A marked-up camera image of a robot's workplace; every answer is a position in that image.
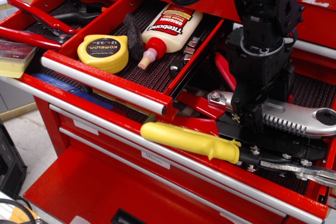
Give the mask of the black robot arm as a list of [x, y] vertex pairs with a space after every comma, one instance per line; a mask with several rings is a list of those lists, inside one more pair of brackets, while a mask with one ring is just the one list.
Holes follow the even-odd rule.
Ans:
[[[171, 0], [188, 6], [200, 0]], [[303, 21], [304, 7], [297, 0], [234, 0], [242, 28], [226, 42], [229, 72], [236, 80], [232, 106], [239, 122], [255, 131], [263, 129], [262, 106], [268, 98], [289, 100], [294, 82], [290, 56]]]

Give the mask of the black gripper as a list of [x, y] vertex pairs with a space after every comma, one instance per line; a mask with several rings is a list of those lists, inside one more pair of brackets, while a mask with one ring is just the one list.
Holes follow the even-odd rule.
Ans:
[[295, 68], [290, 60], [293, 48], [287, 48], [283, 40], [273, 51], [250, 46], [243, 34], [242, 28], [233, 30], [226, 44], [229, 70], [236, 79], [233, 108], [242, 126], [261, 132], [260, 104], [267, 98], [283, 102], [290, 98], [295, 80]]

